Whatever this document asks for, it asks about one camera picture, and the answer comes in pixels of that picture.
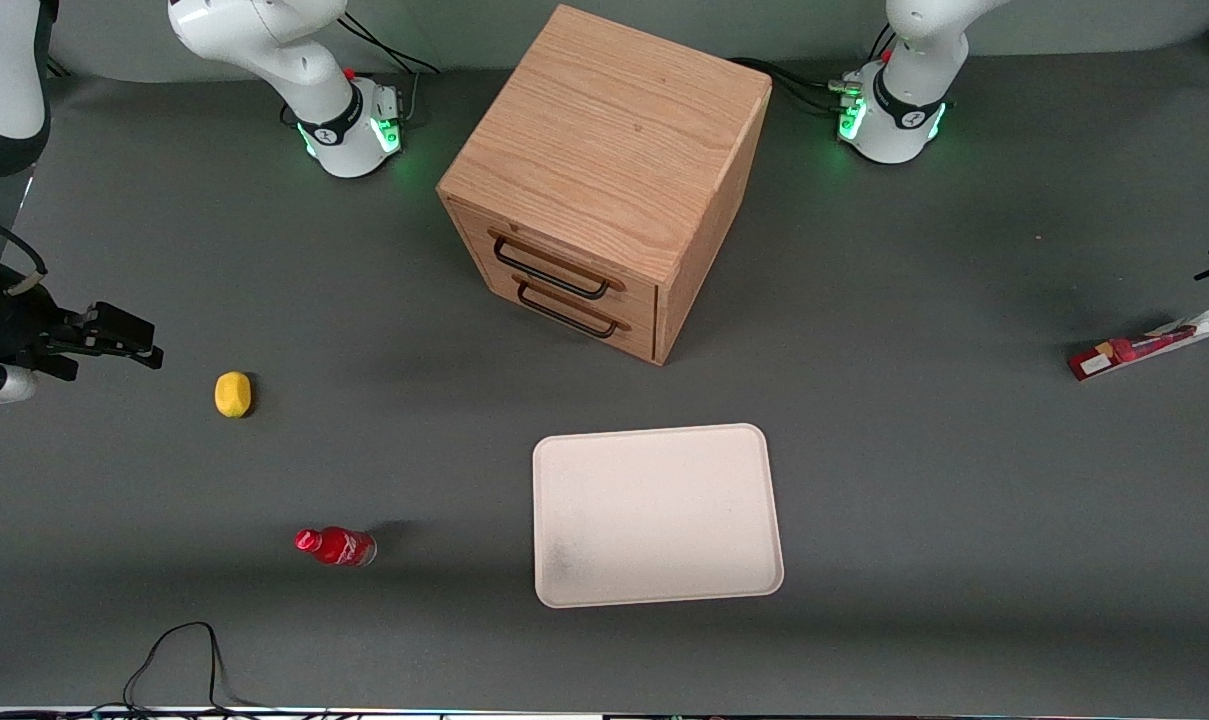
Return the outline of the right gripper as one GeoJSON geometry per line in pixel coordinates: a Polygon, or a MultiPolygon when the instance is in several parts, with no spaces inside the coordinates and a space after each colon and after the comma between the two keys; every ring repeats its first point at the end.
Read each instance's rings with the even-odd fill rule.
{"type": "Polygon", "coordinates": [[[66,314],[54,304],[42,279],[44,259],[33,260],[25,275],[0,263],[0,383],[24,372],[64,382],[79,377],[73,356],[123,358],[146,368],[161,368],[164,352],[155,346],[155,327],[114,304],[98,301],[83,313],[66,314]],[[54,333],[59,332],[59,346],[54,333]]]}

